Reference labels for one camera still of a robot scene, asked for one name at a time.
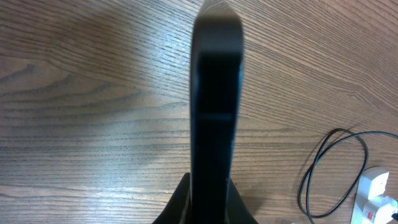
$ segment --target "black device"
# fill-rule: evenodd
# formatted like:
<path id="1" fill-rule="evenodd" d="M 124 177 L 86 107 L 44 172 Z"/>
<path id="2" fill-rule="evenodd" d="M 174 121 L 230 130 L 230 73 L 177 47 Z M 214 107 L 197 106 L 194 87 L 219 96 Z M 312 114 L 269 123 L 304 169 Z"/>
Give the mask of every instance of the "black device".
<path id="1" fill-rule="evenodd" d="M 257 223 L 229 178 L 243 80 L 243 27 L 224 2 L 195 20 L 190 67 L 191 173 L 154 224 Z"/>

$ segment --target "wooden table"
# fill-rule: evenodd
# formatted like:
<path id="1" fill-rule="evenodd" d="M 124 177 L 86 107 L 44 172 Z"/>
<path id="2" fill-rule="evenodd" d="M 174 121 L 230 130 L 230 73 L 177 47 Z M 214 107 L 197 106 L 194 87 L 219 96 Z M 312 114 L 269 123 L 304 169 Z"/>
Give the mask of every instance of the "wooden table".
<path id="1" fill-rule="evenodd" d="M 296 203 L 331 129 L 398 133 L 398 2 L 235 0 L 245 71 L 232 179 L 260 223 Z M 152 223 L 190 170 L 188 73 L 201 1 L 0 1 L 1 223 Z M 398 197 L 397 141 L 365 137 Z M 363 163 L 316 169 L 328 211 Z M 317 223 L 349 223 L 354 194 Z"/>

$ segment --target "black cable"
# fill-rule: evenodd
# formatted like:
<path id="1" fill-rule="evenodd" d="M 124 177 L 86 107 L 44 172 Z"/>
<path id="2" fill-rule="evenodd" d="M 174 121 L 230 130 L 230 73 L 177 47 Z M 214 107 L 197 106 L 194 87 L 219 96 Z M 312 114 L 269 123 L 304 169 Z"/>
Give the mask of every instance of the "black cable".
<path id="1" fill-rule="evenodd" d="M 344 133 L 349 133 L 350 135 L 347 137 L 344 137 L 342 139 L 339 139 L 338 141 L 335 141 L 333 143 L 331 143 L 329 146 L 327 146 L 325 149 L 323 149 L 326 145 L 326 143 L 328 142 L 328 140 L 331 138 L 332 135 L 334 135 L 335 133 L 338 132 L 344 132 Z M 363 139 L 360 136 L 364 136 L 364 135 L 368 135 L 368 134 L 381 134 L 381 135 L 386 135 L 386 136 L 390 136 L 390 137 L 395 137 L 398 138 L 398 135 L 396 134 L 391 134 L 391 133 L 387 133 L 384 131 L 366 131 L 366 132 L 361 132 L 361 133 L 353 133 L 347 129 L 343 129 L 343 128 L 336 128 L 332 131 L 330 131 L 325 139 L 323 140 L 321 146 L 319 147 L 319 150 L 313 160 L 312 165 L 310 166 L 310 168 L 308 168 L 308 170 L 306 171 L 306 173 L 303 176 L 303 179 L 301 180 L 300 183 L 300 187 L 298 188 L 298 194 L 297 194 L 297 202 L 298 202 L 298 206 L 300 207 L 300 210 L 308 217 L 308 219 L 310 220 L 310 222 L 312 224 L 315 224 L 312 220 L 312 218 L 325 218 L 329 215 L 331 215 L 333 212 L 335 212 L 340 206 L 341 204 L 344 203 L 344 201 L 348 198 L 349 194 L 353 191 L 355 185 L 358 183 L 359 178 L 361 178 L 362 173 L 364 172 L 365 168 L 366 168 L 366 164 L 368 163 L 368 157 L 369 157 L 369 150 L 368 150 L 368 146 L 366 145 L 365 141 L 363 141 Z M 326 212 L 323 215 L 312 215 L 310 212 L 310 189 L 311 189 L 311 181 L 312 181 L 312 174 L 313 171 L 315 169 L 315 166 L 318 164 L 318 162 L 322 159 L 322 157 L 333 147 L 335 147 L 336 145 L 338 145 L 339 143 L 342 143 L 345 140 L 349 140 L 351 138 L 356 138 L 361 144 L 362 147 L 364 149 L 364 162 L 362 165 L 362 168 L 358 174 L 358 176 L 355 178 L 353 184 L 349 187 L 349 189 L 347 190 L 347 192 L 343 195 L 343 197 L 340 199 L 340 201 L 329 210 L 329 212 Z M 307 191 L 306 191 L 306 196 L 305 196 L 305 210 L 303 208 L 302 205 L 302 201 L 301 201 L 301 195 L 303 193 L 303 188 L 304 188 L 304 182 L 307 180 Z"/>

